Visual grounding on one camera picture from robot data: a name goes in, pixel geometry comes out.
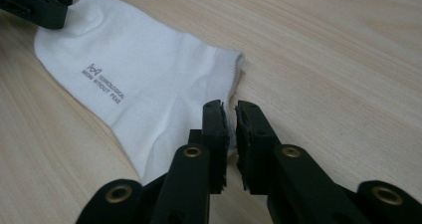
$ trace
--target wooden table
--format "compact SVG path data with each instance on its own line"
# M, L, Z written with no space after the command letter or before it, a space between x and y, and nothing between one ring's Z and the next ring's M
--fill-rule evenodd
M384 180L422 201L422 0L122 1L243 51L231 107L260 106L281 142L336 183ZM36 31L0 12L0 222L74 223L101 186L138 177L110 129L37 60ZM210 223L271 223L235 164Z

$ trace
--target fabric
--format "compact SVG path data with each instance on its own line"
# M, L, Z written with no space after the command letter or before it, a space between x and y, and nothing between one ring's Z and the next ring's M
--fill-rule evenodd
M80 0L65 28L40 28L34 46L52 76L111 128L142 184L168 171L189 130L201 128L205 103L221 100L227 112L243 61L118 0Z

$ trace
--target white sock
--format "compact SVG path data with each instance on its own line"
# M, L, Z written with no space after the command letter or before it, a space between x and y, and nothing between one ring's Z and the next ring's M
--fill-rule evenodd
M143 184L167 172L189 130L201 128L205 103L228 106L243 61L118 0L80 0L65 28L40 28L34 46L53 77L112 129Z

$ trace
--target black object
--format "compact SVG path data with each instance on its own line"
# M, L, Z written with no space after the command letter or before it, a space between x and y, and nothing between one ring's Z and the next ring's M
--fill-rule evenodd
M61 29L73 0L0 0L0 8L48 29Z
M177 149L167 174L142 187L102 187L77 223L208 223L209 194L226 185L229 135L219 101L203 108L201 129ZM238 102L239 162L245 189L268 196L274 223L422 223L422 205L389 183L367 181L356 193L336 185L302 148L281 144L252 103Z

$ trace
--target screw hole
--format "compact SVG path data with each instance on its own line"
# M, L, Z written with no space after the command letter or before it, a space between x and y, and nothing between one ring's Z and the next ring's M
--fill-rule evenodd
M390 205L398 206L403 204L403 198L401 198L401 196L395 191L387 187L375 186L372 188L372 194L378 198L378 200Z
M302 155L300 151L298 151L297 149L293 147L285 147L282 149L282 152L285 156L289 156L289 157L299 157Z
M196 156L201 155L202 150L198 147L188 147L184 149L183 153L185 154L185 156L188 156L188 157L196 157Z
M105 195L105 200L109 203L118 203L127 199L132 193L128 185L118 185L110 189Z

